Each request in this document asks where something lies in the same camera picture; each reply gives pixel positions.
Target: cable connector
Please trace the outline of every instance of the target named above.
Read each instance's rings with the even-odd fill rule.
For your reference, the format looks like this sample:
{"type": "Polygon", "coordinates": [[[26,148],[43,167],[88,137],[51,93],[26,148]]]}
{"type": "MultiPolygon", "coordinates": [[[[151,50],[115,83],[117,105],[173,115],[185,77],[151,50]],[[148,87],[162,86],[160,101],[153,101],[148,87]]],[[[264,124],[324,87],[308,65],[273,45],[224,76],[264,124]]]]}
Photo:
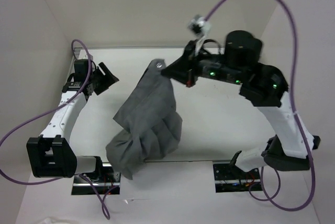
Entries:
{"type": "Polygon", "coordinates": [[[201,15],[196,15],[187,26],[197,37],[194,55],[197,56],[206,40],[211,25],[201,15]]]}
{"type": "Polygon", "coordinates": [[[201,38],[207,37],[211,28],[211,24],[201,15],[196,15],[187,27],[196,35],[197,38],[201,38]]]}

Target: gray cloth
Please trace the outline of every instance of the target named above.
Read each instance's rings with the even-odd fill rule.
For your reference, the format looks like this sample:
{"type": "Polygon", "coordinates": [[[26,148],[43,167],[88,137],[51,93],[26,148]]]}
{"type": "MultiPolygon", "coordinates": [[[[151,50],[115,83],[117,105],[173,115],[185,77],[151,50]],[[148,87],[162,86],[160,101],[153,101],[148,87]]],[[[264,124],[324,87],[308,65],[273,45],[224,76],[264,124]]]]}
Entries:
{"type": "Polygon", "coordinates": [[[152,60],[114,116],[124,130],[106,146],[107,159],[130,180],[146,160],[162,159],[176,150],[181,138],[173,86],[160,74],[165,67],[163,59],[152,60]]]}

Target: white table surface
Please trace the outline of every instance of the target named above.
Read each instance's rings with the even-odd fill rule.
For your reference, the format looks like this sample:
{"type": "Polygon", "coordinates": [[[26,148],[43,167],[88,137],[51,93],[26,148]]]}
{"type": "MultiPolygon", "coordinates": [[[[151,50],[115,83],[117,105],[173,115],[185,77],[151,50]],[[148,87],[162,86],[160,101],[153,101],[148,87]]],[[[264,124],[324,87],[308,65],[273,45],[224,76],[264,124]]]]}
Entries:
{"type": "MultiPolygon", "coordinates": [[[[93,95],[82,110],[70,143],[76,155],[99,155],[120,130],[113,116],[134,89],[154,58],[171,63],[182,49],[91,50],[94,61],[104,62],[120,82],[93,95]]],[[[47,217],[82,223],[319,223],[309,205],[299,212],[284,212],[252,199],[247,192],[215,193],[212,163],[229,159],[241,149],[264,143],[273,130],[263,115],[242,97],[238,86],[199,80],[188,89],[174,84],[177,111],[183,118],[180,147],[165,161],[149,163],[133,181],[121,179],[120,195],[107,198],[111,220],[101,212],[96,196],[71,196],[72,179],[28,186],[17,224],[39,223],[47,217]]],[[[308,189],[302,173],[282,173],[283,189],[277,202],[287,207],[302,204],[308,189]]],[[[276,176],[266,169],[266,186],[276,190],[276,176]]],[[[30,181],[37,179],[31,176],[30,181]]]]}

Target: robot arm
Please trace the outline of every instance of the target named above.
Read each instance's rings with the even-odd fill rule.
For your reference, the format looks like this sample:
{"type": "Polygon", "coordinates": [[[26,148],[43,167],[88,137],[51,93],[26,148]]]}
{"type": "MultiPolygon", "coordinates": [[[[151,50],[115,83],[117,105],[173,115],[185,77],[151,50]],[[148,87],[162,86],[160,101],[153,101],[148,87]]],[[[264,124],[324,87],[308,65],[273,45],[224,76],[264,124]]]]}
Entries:
{"type": "MultiPolygon", "coordinates": [[[[74,73],[69,76],[63,87],[59,105],[66,104],[84,84],[88,61],[82,59],[74,62],[74,73]]],[[[55,112],[39,137],[28,140],[27,151],[35,177],[72,177],[75,174],[90,173],[94,178],[100,175],[102,169],[100,157],[76,156],[69,145],[74,124],[92,93],[99,95],[119,81],[104,63],[100,63],[99,67],[91,72],[83,92],[55,112]]]]}
{"type": "MultiPolygon", "coordinates": [[[[279,171],[308,170],[307,150],[294,120],[288,84],[278,68],[259,63],[262,42],[237,30],[227,35],[224,54],[211,54],[203,47],[198,49],[208,34],[206,23],[200,16],[192,20],[189,28],[198,40],[190,41],[183,55],[161,74],[187,87],[194,86],[198,77],[240,85],[239,94],[265,115],[276,136],[260,147],[237,152],[231,165],[245,172],[265,165],[279,171]]],[[[304,124],[303,129],[309,148],[318,148],[320,138],[312,136],[304,124]]]]}

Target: white enclosure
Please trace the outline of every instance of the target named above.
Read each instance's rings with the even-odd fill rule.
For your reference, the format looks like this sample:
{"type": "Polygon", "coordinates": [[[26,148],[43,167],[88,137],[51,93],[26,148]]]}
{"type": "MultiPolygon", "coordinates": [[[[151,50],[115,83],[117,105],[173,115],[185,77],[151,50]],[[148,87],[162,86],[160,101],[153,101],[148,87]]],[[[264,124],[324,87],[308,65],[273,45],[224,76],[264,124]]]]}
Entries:
{"type": "MultiPolygon", "coordinates": [[[[120,78],[115,87],[92,96],[71,136],[76,154],[105,159],[105,145],[119,129],[113,114],[144,68],[153,58],[171,63],[179,57],[180,47],[193,38],[186,29],[189,20],[198,13],[206,15],[218,1],[0,0],[0,136],[59,102],[71,67],[70,42],[79,38],[96,61],[105,62],[120,78]]],[[[180,148],[165,158],[198,162],[152,163],[134,181],[121,181],[120,195],[107,199],[111,223],[333,223],[335,0],[285,1],[299,34],[298,110],[308,130],[322,140],[314,152],[317,188],[313,203],[303,211],[289,213],[257,203],[247,193],[215,194],[208,160],[230,159],[236,151],[266,141],[273,130],[237,95],[235,86],[200,80],[193,89],[173,83],[177,110],[184,119],[183,138],[180,148]],[[202,103],[210,105],[208,110],[204,111],[202,103]],[[156,181],[157,174],[162,179],[156,181]]],[[[210,37],[220,42],[236,29],[261,38],[262,62],[277,66],[289,78],[292,35],[287,18],[273,0],[229,0],[211,23],[210,37]]],[[[30,174],[25,145],[29,137],[38,136],[49,118],[20,129],[1,146],[0,168],[8,175],[22,181],[36,180],[30,174]]],[[[266,172],[271,192],[276,178],[270,169],[266,172]]],[[[288,207],[303,203],[308,197],[310,173],[282,174],[284,185],[278,203],[288,207]]],[[[109,223],[96,196],[71,196],[71,184],[72,179],[63,179],[25,187],[1,177],[0,223],[33,224],[47,217],[71,223],[109,223]]]]}

